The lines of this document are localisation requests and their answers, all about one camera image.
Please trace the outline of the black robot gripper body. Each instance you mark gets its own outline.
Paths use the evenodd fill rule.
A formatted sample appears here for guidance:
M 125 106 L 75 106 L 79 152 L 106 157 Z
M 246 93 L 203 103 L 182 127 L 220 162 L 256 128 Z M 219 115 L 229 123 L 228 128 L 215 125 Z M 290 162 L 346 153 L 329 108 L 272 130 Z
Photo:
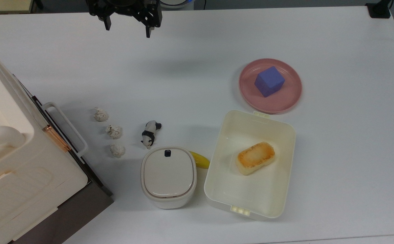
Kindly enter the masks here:
M 107 20 L 113 13 L 131 16 L 138 21 L 161 21 L 160 0 L 87 0 L 87 7 L 92 16 L 101 21 Z

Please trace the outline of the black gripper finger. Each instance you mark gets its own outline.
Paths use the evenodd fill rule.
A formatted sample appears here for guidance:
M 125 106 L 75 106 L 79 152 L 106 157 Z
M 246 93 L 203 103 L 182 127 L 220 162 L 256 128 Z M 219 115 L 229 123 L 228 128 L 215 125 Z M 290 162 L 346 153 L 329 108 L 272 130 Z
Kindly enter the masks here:
M 146 28 L 146 37 L 149 38 L 151 36 L 152 30 L 160 27 L 162 22 L 162 14 L 160 13 L 144 13 L 142 15 L 141 22 L 145 25 Z
M 112 15 L 112 13 L 108 12 L 108 13 L 98 13 L 98 19 L 104 23 L 105 29 L 107 31 L 110 30 L 111 28 L 111 19 L 110 16 Z

